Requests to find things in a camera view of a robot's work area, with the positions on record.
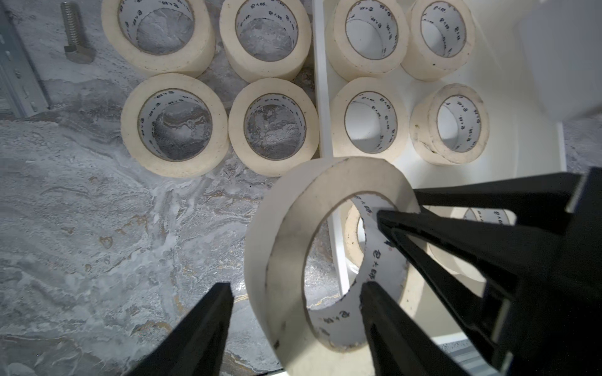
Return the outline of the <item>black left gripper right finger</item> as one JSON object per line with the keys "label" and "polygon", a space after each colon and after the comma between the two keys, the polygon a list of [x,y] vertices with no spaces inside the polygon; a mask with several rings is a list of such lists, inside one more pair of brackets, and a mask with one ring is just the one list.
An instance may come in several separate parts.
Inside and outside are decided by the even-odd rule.
{"label": "black left gripper right finger", "polygon": [[362,285],[360,302],[375,374],[467,374],[378,283]]}

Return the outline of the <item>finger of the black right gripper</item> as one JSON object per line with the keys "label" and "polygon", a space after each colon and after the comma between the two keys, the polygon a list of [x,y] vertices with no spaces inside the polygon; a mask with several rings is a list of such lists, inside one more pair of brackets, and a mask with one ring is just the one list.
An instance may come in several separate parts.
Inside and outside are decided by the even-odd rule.
{"label": "finger of the black right gripper", "polygon": [[520,226],[563,233],[571,215],[566,207],[581,176],[569,172],[535,175],[467,186],[415,191],[420,205],[504,209],[517,216]]}
{"label": "finger of the black right gripper", "polygon": [[[550,286],[561,237],[534,227],[504,226],[424,213],[379,211],[379,230],[419,271],[455,322],[478,348],[513,348],[535,329]],[[486,279],[477,296],[436,263],[426,241],[472,264]]]}

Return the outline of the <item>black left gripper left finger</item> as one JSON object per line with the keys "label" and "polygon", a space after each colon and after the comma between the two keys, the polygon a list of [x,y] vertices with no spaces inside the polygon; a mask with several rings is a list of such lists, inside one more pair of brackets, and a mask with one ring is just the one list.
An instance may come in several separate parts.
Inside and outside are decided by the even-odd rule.
{"label": "black left gripper left finger", "polygon": [[230,284],[214,284],[157,349],[129,374],[218,375],[233,305]]}

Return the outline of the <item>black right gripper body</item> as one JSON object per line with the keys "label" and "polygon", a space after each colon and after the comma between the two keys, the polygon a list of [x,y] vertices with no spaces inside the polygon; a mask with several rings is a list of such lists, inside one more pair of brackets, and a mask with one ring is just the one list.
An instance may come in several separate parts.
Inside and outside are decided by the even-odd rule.
{"label": "black right gripper body", "polygon": [[505,205],[517,291],[500,329],[508,375],[601,373],[601,170],[527,178]]}

